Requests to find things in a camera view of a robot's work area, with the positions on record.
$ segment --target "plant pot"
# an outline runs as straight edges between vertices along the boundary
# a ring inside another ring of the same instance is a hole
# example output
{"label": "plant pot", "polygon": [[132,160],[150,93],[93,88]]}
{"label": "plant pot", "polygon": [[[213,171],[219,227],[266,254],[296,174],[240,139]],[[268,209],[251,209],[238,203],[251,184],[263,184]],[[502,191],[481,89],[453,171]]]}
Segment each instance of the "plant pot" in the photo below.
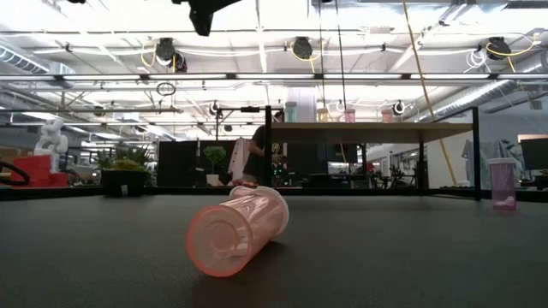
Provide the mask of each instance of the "plant pot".
{"label": "plant pot", "polygon": [[216,187],[219,182],[219,175],[206,175],[205,179],[207,180],[207,184]]}
{"label": "plant pot", "polygon": [[104,193],[112,197],[136,197],[143,194],[146,171],[103,170],[101,185]]}

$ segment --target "light fixture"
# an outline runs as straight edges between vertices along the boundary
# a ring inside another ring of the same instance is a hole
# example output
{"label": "light fixture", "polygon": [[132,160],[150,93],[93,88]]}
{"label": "light fixture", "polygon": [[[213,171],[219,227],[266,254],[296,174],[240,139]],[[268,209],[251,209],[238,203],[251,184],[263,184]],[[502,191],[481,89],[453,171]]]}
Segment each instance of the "light fixture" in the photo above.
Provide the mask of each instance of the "light fixture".
{"label": "light fixture", "polygon": [[500,74],[498,78],[501,80],[537,80],[548,79],[548,74]]}
{"label": "light fixture", "polygon": [[77,133],[89,133],[81,128],[77,128],[77,127],[67,127],[68,129],[70,129],[71,131],[73,132],[77,132]]}
{"label": "light fixture", "polygon": [[93,133],[94,135],[105,139],[123,139],[122,136],[113,133]]}
{"label": "light fixture", "polygon": [[395,116],[401,116],[403,115],[405,108],[405,104],[401,100],[398,100],[397,103],[392,105],[392,112]]}
{"label": "light fixture", "polygon": [[97,122],[89,122],[89,123],[65,123],[65,126],[101,126],[104,123],[97,123]]}
{"label": "light fixture", "polygon": [[[431,80],[477,80],[487,79],[489,74],[423,74],[425,79]],[[411,79],[420,79],[419,74],[412,74]]]}
{"label": "light fixture", "polygon": [[76,80],[139,80],[140,76],[136,74],[102,74],[102,75],[64,75],[63,78],[69,81]]}
{"label": "light fixture", "polygon": [[152,80],[220,80],[226,79],[226,74],[151,74]]}
{"label": "light fixture", "polygon": [[55,120],[59,118],[57,115],[52,115],[50,113],[45,113],[45,112],[23,112],[22,114],[25,116],[31,116],[31,117],[46,120],[46,121]]}
{"label": "light fixture", "polygon": [[48,75],[23,75],[23,76],[0,76],[0,81],[53,81],[55,78]]}
{"label": "light fixture", "polygon": [[236,74],[239,80],[303,80],[312,79],[314,74]]}
{"label": "light fixture", "polygon": [[[325,79],[342,79],[342,74],[324,74]],[[399,80],[401,74],[345,74],[344,79],[347,80]]]}

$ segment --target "pink bottle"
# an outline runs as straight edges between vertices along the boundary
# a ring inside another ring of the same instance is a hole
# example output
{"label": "pink bottle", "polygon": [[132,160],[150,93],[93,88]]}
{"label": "pink bottle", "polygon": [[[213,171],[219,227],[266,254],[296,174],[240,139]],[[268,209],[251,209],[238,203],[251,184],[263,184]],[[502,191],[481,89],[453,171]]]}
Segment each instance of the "pink bottle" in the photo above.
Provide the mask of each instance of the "pink bottle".
{"label": "pink bottle", "polygon": [[208,206],[190,222],[187,253],[215,277],[239,272],[289,221],[287,203],[269,187],[235,187],[230,199]]}

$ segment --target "pipe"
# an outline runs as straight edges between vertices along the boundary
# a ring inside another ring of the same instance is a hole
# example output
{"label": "pipe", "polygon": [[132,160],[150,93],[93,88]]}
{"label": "pipe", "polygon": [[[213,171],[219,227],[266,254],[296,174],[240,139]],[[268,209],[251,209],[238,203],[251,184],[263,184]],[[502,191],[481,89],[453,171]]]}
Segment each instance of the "pipe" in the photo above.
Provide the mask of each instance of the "pipe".
{"label": "pipe", "polygon": [[104,109],[104,110],[90,110],[90,109],[85,109],[85,110],[71,110],[71,109],[53,109],[53,110],[29,110],[29,109],[11,109],[11,110],[7,110],[7,109],[3,109],[3,110],[0,110],[0,113],[21,113],[21,112],[28,112],[28,111],[32,111],[32,112],[39,112],[39,113],[69,113],[69,114],[74,114],[74,113],[115,113],[115,112],[177,112],[177,113],[182,113],[183,111],[182,110],[177,110],[177,109],[135,109],[135,110],[130,110],[130,109]]}
{"label": "pipe", "polygon": [[[548,50],[543,50],[534,56],[519,62],[516,67],[518,73],[548,73]],[[468,88],[450,96],[434,105],[434,113],[437,116],[444,116],[470,106],[479,106],[494,98],[507,95],[519,86],[515,80],[496,80],[486,85]],[[431,120],[427,111],[419,113],[418,121]]]}

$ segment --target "shelf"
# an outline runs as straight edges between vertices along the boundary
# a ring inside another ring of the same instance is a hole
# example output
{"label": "shelf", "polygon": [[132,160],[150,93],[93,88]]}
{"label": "shelf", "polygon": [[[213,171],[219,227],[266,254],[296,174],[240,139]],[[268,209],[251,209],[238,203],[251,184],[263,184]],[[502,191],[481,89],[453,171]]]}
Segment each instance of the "shelf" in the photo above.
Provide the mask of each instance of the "shelf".
{"label": "shelf", "polygon": [[413,144],[447,138],[472,130],[452,123],[272,123],[272,142]]}

